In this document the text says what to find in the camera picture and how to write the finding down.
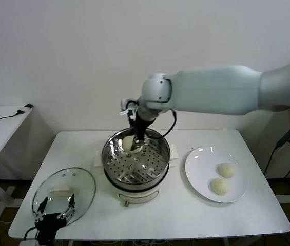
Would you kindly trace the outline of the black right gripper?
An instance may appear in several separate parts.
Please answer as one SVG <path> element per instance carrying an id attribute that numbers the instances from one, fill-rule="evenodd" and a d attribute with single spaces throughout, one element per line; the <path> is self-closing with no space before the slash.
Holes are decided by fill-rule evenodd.
<path id="1" fill-rule="evenodd" d="M 155 120 L 145 121 L 140 117 L 135 119 L 129 119 L 129 124 L 132 133 L 135 135 L 132 140 L 131 151 L 140 152 L 144 145 L 145 131 L 146 129 L 154 123 Z"/>

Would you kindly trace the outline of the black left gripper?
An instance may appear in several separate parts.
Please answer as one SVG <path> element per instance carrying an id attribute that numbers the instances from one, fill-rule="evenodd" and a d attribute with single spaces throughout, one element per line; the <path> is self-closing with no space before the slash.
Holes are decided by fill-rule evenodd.
<path id="1" fill-rule="evenodd" d="M 75 214 L 74 194 L 69 198 L 69 204 L 62 213 L 44 215 L 44 210 L 48 203 L 48 196 L 40 203 L 36 211 L 33 211 L 35 227 L 38 230 L 36 237 L 38 243 L 54 243 L 57 231 L 67 225 L 67 219 L 71 219 Z"/>

